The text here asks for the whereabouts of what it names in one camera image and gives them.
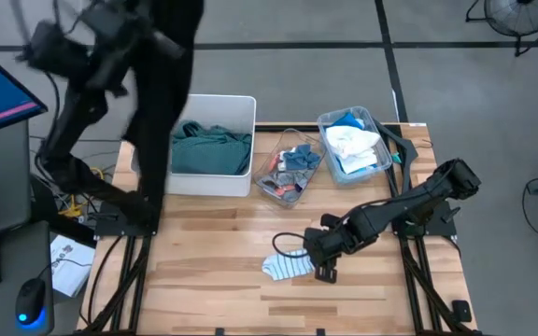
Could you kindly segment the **white sock with teal stripes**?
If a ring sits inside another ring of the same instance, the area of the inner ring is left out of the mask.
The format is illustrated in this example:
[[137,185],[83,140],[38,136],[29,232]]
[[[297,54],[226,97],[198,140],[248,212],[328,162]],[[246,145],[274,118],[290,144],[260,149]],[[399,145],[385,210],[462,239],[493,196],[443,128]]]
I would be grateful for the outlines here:
[[262,272],[274,281],[300,277],[315,271],[310,257],[305,249],[286,252],[284,255],[275,254],[266,258],[262,263]]

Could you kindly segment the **grey cabinet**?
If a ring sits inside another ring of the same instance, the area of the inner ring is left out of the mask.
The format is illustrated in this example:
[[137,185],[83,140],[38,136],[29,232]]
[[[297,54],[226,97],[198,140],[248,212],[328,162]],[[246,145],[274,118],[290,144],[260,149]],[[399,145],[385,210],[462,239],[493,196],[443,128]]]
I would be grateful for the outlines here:
[[29,220],[30,175],[28,122],[0,129],[0,231]]

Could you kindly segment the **black computer mouse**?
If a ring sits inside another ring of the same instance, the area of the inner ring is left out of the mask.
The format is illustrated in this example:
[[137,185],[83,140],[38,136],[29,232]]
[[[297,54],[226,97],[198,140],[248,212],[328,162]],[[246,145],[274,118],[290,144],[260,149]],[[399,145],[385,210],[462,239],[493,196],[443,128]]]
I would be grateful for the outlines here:
[[23,329],[35,329],[45,319],[45,281],[31,278],[21,285],[15,303],[15,318]]

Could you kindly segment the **white plastic laundry bin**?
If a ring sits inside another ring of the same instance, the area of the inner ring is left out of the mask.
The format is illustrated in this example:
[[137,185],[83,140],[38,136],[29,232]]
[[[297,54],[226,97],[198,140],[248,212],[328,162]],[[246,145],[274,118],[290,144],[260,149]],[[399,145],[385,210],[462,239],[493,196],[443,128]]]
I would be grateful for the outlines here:
[[180,121],[197,121],[203,127],[221,126],[251,136],[245,170],[238,175],[182,174],[170,159],[165,192],[176,195],[247,197],[250,192],[257,102],[242,95],[190,94]]

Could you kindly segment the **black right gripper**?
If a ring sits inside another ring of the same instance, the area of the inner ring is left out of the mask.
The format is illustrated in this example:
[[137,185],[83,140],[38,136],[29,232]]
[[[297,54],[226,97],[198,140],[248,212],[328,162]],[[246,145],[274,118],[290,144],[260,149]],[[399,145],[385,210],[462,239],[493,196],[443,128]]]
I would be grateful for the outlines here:
[[307,228],[304,230],[303,247],[311,263],[316,266],[315,279],[335,284],[337,281],[336,261],[343,252],[351,248],[351,237],[344,229],[320,230]]

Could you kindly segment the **black floor fan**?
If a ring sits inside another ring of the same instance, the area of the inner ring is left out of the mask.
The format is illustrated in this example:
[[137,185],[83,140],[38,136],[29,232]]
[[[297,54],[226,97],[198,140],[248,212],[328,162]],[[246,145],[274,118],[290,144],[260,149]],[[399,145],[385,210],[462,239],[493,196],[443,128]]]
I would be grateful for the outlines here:
[[538,34],[538,0],[474,0],[464,20],[486,22],[496,33],[513,37],[514,56],[519,57],[531,49],[522,47],[523,37]]

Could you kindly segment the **green patterned garment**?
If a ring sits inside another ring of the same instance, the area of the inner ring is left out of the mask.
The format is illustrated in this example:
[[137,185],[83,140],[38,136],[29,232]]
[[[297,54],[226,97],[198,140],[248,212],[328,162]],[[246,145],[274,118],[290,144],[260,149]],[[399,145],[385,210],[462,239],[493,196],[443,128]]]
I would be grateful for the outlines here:
[[172,135],[171,172],[193,175],[242,175],[248,168],[251,133],[234,133],[219,125],[180,122]]

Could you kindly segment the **large clear plastic box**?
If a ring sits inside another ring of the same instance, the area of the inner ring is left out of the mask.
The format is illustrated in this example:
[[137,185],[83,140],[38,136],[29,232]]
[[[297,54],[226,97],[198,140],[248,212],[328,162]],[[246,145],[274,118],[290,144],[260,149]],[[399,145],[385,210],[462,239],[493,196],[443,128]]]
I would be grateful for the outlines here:
[[[378,162],[376,165],[376,168],[372,169],[368,175],[345,175],[338,162],[335,159],[335,155],[333,154],[331,148],[328,145],[325,131],[327,128],[332,127],[332,124],[336,122],[338,119],[343,117],[346,112],[351,112],[355,118],[362,119],[364,121],[364,130],[377,133],[381,139],[378,141],[378,143],[375,146],[375,154],[377,156]],[[369,111],[362,106],[352,106],[348,108],[344,108],[341,110],[329,112],[322,114],[318,117],[317,125],[319,126],[319,134],[320,134],[320,140],[321,143],[326,148],[326,161],[327,165],[332,173],[333,181],[337,185],[351,185],[356,184],[365,180],[370,179],[374,175],[377,175],[378,173],[381,173],[391,167],[392,164],[392,157],[389,154],[389,151],[387,149],[387,146],[385,144],[385,141],[378,131],[378,129],[375,126],[375,120],[372,118]]]

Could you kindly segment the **black garment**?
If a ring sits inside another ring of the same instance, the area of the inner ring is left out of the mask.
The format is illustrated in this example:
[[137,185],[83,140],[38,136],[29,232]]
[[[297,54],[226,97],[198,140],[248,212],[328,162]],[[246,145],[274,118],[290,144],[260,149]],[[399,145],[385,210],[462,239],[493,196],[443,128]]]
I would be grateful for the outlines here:
[[154,26],[185,53],[178,59],[142,42],[132,59],[137,105],[124,139],[134,145],[141,171],[140,194],[156,223],[163,210],[170,132],[191,87],[194,39],[205,10],[204,0],[151,0]]

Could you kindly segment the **dark blue sock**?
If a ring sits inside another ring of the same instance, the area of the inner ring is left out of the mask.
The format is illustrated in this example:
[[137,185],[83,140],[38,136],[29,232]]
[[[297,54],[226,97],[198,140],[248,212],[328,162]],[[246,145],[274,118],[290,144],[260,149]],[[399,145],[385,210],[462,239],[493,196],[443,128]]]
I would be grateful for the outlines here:
[[321,156],[313,152],[311,146],[302,144],[279,154],[279,171],[314,170],[319,166]]

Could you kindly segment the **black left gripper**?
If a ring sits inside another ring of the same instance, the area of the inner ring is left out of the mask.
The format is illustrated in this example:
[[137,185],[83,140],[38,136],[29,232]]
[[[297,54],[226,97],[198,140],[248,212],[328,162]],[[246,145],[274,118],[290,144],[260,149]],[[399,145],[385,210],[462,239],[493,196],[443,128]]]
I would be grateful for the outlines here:
[[82,20],[95,34],[89,90],[118,90],[140,47],[155,46],[173,59],[185,49],[161,31],[153,31],[153,0],[105,0]]

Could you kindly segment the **black frame foot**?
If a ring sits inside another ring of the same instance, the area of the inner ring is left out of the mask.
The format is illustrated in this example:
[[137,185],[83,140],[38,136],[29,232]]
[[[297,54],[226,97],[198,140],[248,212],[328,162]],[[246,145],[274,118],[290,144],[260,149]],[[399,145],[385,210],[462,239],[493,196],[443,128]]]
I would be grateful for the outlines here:
[[473,321],[471,306],[465,300],[453,300],[451,302],[452,314],[454,318],[461,323],[469,323]]

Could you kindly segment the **small clear plastic box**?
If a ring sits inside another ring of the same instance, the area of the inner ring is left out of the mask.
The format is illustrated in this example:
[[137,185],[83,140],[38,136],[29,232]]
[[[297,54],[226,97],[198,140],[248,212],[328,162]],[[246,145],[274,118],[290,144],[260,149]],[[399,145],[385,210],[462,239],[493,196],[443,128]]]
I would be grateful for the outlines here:
[[253,180],[269,199],[292,208],[301,200],[324,155],[324,145],[316,136],[286,129]]

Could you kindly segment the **grey desk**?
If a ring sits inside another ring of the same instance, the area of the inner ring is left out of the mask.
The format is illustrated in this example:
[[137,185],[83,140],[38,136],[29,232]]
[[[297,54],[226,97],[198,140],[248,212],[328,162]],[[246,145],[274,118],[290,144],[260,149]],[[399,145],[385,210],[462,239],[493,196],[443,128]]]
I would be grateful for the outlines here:
[[[0,237],[0,336],[46,336],[55,321],[50,269],[50,228],[45,221],[25,225]],[[44,309],[35,323],[17,320],[16,298],[31,278],[45,281]]]

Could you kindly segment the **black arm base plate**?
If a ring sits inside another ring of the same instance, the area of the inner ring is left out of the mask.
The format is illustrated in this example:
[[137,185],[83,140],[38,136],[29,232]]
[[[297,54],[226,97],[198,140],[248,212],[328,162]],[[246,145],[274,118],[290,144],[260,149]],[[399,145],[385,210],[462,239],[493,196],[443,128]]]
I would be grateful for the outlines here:
[[454,218],[449,223],[441,220],[445,207],[450,207],[448,201],[438,203],[434,208],[417,210],[402,215],[392,221],[392,230],[403,237],[418,238],[423,236],[447,236],[457,234]]
[[159,230],[159,217],[154,217],[146,224],[137,224],[128,219],[117,206],[107,202],[102,202],[99,212],[92,216],[95,220],[94,235],[98,237],[145,237],[156,235]]

